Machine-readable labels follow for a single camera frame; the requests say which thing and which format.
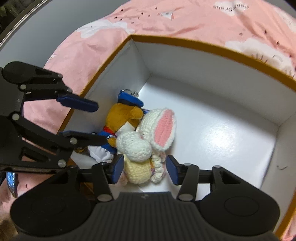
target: yellow knitted body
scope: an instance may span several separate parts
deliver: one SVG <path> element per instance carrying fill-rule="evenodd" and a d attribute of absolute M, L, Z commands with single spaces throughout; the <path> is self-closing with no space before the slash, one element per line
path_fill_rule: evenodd
<path fill-rule="evenodd" d="M 124 155 L 124 172 L 128 181 L 135 184 L 140 184 L 148 181 L 152 175 L 150 159 L 143 162 L 130 161 Z"/>

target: blue hat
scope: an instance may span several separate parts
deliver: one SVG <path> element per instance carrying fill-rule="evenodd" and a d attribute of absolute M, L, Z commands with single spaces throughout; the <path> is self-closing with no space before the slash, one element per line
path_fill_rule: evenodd
<path fill-rule="evenodd" d="M 140 101 L 138 98 L 125 92 L 119 93 L 117 103 L 122 103 L 130 106 L 137 106 L 139 108 L 142 108 L 144 105 L 144 103 Z"/>

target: phone screen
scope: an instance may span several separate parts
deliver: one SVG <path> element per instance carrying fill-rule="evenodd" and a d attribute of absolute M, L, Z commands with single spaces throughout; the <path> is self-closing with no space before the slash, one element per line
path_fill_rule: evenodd
<path fill-rule="evenodd" d="M 14 197 L 17 197 L 17 185 L 18 185 L 17 173 L 7 172 L 6 180 L 7 180 L 8 188 L 11 191 L 12 195 Z"/>

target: plush toy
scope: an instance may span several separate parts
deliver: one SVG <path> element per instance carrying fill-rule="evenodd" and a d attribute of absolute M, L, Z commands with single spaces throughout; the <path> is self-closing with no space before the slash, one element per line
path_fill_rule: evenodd
<path fill-rule="evenodd" d="M 126 92 L 120 92 L 118 102 L 108 112 L 106 125 L 98 135 L 107 139 L 103 146 L 89 146 L 89 154 L 98 163 L 110 163 L 113 160 L 116 149 L 116 136 L 123 131 L 134 131 L 143 117 L 141 107 L 143 102 L 137 97 Z"/>
<path fill-rule="evenodd" d="M 163 152 L 171 146 L 175 137 L 176 120 L 170 109 L 155 109 L 144 115 L 136 131 L 124 131 L 118 135 L 118 153 L 125 154 L 125 174 L 132 183 L 161 181 L 164 173 Z M 154 173 L 147 163 L 151 161 Z"/>

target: pink inner ear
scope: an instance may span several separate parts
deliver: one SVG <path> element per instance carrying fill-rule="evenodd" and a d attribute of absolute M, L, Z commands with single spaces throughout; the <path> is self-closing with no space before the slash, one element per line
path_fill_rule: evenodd
<path fill-rule="evenodd" d="M 154 131 L 154 142 L 161 147 L 165 146 L 172 133 L 173 114 L 172 110 L 165 110 Z"/>

